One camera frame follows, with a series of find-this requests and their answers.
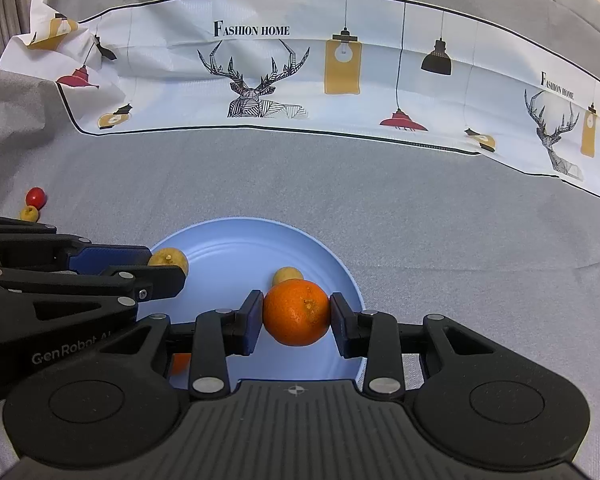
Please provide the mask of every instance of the plate rim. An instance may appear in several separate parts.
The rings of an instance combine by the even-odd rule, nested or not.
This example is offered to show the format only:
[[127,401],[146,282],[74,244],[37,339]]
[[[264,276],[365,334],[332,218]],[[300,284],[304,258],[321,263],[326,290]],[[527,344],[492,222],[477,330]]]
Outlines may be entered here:
[[[288,229],[296,231],[297,233],[301,234],[302,236],[305,236],[306,238],[309,238],[309,240],[313,241],[314,243],[317,243],[321,248],[323,248],[324,250],[326,250],[327,253],[329,253],[336,260],[336,262],[339,264],[339,266],[346,272],[347,276],[351,280],[351,283],[353,283],[353,287],[354,287],[354,289],[356,291],[356,294],[358,295],[358,299],[360,300],[360,309],[361,310],[365,309],[365,300],[362,297],[362,293],[360,292],[360,288],[359,288],[358,284],[356,283],[356,280],[354,279],[352,273],[347,268],[347,266],[343,263],[343,261],[338,257],[338,255],[336,253],[334,253],[333,251],[331,251],[331,249],[328,248],[325,244],[323,244],[320,240],[318,240],[318,238],[316,238],[314,236],[311,236],[309,233],[306,233],[306,232],[302,231],[302,229],[294,227],[293,225],[285,224],[284,222],[280,222],[278,220],[272,220],[272,219],[269,219],[269,218],[260,218],[260,217],[257,217],[257,216],[222,216],[222,217],[218,217],[218,218],[211,218],[209,220],[203,220],[202,222],[196,222],[196,223],[191,224],[189,226],[183,227],[182,229],[180,229],[180,230],[178,230],[178,231],[176,231],[176,232],[168,235],[167,237],[164,237],[162,240],[160,240],[159,242],[155,243],[151,247],[151,252],[153,253],[157,247],[159,247],[160,245],[162,245],[163,243],[165,243],[170,238],[173,238],[174,236],[177,236],[180,233],[182,233],[184,231],[187,231],[187,230],[189,230],[189,229],[191,229],[193,227],[201,226],[201,225],[204,225],[204,224],[211,224],[211,223],[216,223],[216,222],[223,222],[223,221],[228,221],[228,220],[249,220],[249,221],[266,222],[266,223],[269,223],[269,224],[276,224],[276,225],[279,225],[281,227],[286,227]],[[360,359],[360,366],[358,367],[358,371],[356,373],[356,377],[353,379],[353,381],[356,384],[358,384],[358,382],[360,382],[361,374],[364,372],[365,363],[366,363],[366,359],[365,358],[359,358],[359,359]]]

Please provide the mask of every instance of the deer antler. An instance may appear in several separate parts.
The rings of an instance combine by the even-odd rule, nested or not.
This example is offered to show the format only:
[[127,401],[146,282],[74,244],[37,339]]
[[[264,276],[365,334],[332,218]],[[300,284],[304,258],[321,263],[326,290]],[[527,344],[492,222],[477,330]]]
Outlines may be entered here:
[[209,70],[210,74],[228,77],[232,81],[235,81],[238,84],[244,85],[244,78],[243,78],[242,74],[240,72],[238,72],[237,70],[234,70],[234,58],[233,57],[229,60],[229,66],[227,67],[227,72],[224,72],[222,70],[222,65],[220,65],[220,66],[216,65],[216,50],[218,50],[218,47],[220,47],[220,43],[222,43],[222,40],[219,41],[219,43],[216,45],[216,47],[211,51],[211,54],[209,54],[209,63],[206,62],[205,58],[202,56],[202,53],[200,51],[198,51],[198,55],[200,56],[200,61],[202,61],[202,64],[205,66],[205,68],[207,70]]
[[569,116],[569,121],[567,121],[566,124],[564,124],[564,114],[562,114],[562,122],[560,123],[560,126],[558,126],[555,131],[554,134],[551,136],[551,140],[552,140],[552,144],[555,144],[556,142],[558,142],[562,137],[560,136],[560,134],[564,134],[566,132],[570,132],[571,130],[574,129],[575,125],[578,123],[578,119],[580,118],[580,114],[578,114],[578,116],[576,117],[576,120],[573,120],[573,108],[571,107],[571,102],[569,102],[569,110],[571,112],[571,115]]
[[291,50],[284,41],[280,40],[280,43],[282,43],[285,46],[286,50],[289,52],[289,64],[284,66],[281,73],[278,73],[278,66],[276,65],[276,60],[272,57],[271,74],[267,74],[266,76],[264,76],[264,78],[260,78],[260,84],[255,89],[256,92],[262,92],[266,87],[272,85],[276,81],[280,81],[281,79],[295,74],[298,70],[300,70],[301,66],[304,65],[304,62],[309,57],[309,49],[311,49],[311,47],[307,48],[306,52],[304,53],[304,56],[302,56],[302,59],[300,60],[300,63],[296,63],[296,53],[293,50]]
[[542,128],[544,130],[546,128],[546,121],[542,118],[542,115],[544,114],[545,107],[544,106],[542,107],[542,110],[540,110],[540,113],[538,113],[538,110],[534,107],[534,105],[536,104],[536,99],[542,92],[544,92],[544,90],[541,90],[536,95],[534,95],[531,98],[531,101],[527,101],[526,89],[525,89],[525,104],[526,104],[526,111],[529,113],[531,118],[536,122],[536,124],[540,128]]

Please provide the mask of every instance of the red cherry tomato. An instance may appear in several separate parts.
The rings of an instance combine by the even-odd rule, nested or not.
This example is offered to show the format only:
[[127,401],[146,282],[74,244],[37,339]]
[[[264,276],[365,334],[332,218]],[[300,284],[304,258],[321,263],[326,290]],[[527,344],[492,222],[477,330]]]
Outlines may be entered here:
[[25,202],[40,210],[46,204],[46,193],[41,187],[32,187],[25,197]]

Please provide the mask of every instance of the geometric deer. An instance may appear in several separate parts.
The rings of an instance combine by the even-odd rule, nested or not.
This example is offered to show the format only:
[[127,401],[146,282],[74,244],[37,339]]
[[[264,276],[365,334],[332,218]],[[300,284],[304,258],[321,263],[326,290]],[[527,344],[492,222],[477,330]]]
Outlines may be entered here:
[[296,53],[291,50],[284,41],[280,40],[280,43],[282,43],[289,52],[289,63],[284,66],[281,73],[278,73],[276,61],[272,57],[271,74],[261,77],[260,84],[256,86],[256,88],[250,88],[244,82],[244,75],[237,70],[234,70],[233,57],[229,60],[226,72],[222,70],[222,65],[216,65],[216,50],[220,47],[220,43],[222,43],[222,41],[220,41],[211,51],[209,62],[206,62],[200,51],[198,51],[198,55],[200,56],[200,61],[202,61],[205,68],[209,70],[210,74],[220,75],[232,80],[230,85],[231,90],[236,92],[239,97],[229,104],[229,113],[227,114],[227,117],[273,117],[282,114],[289,119],[301,119],[306,117],[306,109],[300,105],[285,105],[269,99],[261,99],[260,97],[273,94],[276,89],[275,86],[271,86],[273,83],[292,76],[300,70],[300,67],[304,65],[304,62],[309,56],[309,49],[306,50],[300,63],[296,63]]
[[569,162],[568,160],[565,160],[561,156],[558,156],[554,152],[554,144],[562,138],[560,135],[564,134],[566,132],[570,132],[571,130],[574,129],[576,123],[578,122],[578,119],[580,118],[580,114],[578,114],[578,116],[576,117],[576,120],[574,121],[573,120],[573,109],[571,108],[571,103],[569,103],[569,110],[571,111],[571,116],[569,117],[569,121],[567,121],[567,123],[564,124],[564,114],[563,114],[562,115],[562,123],[560,124],[560,126],[558,126],[551,135],[548,134],[546,132],[546,121],[542,118],[545,107],[544,106],[542,107],[542,110],[540,110],[540,113],[538,113],[538,110],[534,107],[536,99],[542,92],[544,92],[544,90],[541,90],[536,95],[534,95],[531,98],[531,101],[527,101],[526,90],[525,90],[526,111],[529,113],[531,118],[538,125],[538,127],[536,128],[536,134],[538,135],[540,141],[542,142],[542,145],[547,150],[547,153],[549,154],[549,158],[551,159],[551,164],[554,167],[555,171],[559,171],[560,173],[572,176],[573,178],[577,178],[578,180],[584,180],[582,171],[580,170],[580,168],[578,166]]

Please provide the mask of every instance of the gray tablecloth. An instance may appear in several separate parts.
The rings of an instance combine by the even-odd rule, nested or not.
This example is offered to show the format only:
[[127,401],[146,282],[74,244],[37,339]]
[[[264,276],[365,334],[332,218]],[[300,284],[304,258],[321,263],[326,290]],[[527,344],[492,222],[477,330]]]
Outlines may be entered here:
[[[138,0],[51,0],[85,18]],[[594,0],[425,0],[525,34],[600,77]],[[600,199],[483,156],[368,140],[197,130],[88,137],[51,82],[0,72],[0,214],[32,186],[43,221],[152,245],[191,223],[261,216],[319,238],[366,306],[441,312],[573,381],[589,401],[576,463],[600,479]],[[414,361],[406,374],[417,380]]]

